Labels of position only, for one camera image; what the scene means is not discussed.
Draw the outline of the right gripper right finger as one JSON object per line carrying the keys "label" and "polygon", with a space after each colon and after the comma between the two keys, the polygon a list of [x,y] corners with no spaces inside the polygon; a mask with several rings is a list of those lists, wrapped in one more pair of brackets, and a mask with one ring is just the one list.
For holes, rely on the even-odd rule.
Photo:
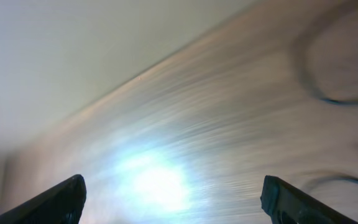
{"label": "right gripper right finger", "polygon": [[284,180],[264,178],[262,210],[274,224],[357,224]]}

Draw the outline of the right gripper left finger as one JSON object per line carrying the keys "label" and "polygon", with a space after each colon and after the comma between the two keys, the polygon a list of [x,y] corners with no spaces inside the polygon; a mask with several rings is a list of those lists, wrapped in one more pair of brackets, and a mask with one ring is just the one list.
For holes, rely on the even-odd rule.
{"label": "right gripper left finger", "polygon": [[76,174],[0,215],[0,224],[79,224],[86,185]]}

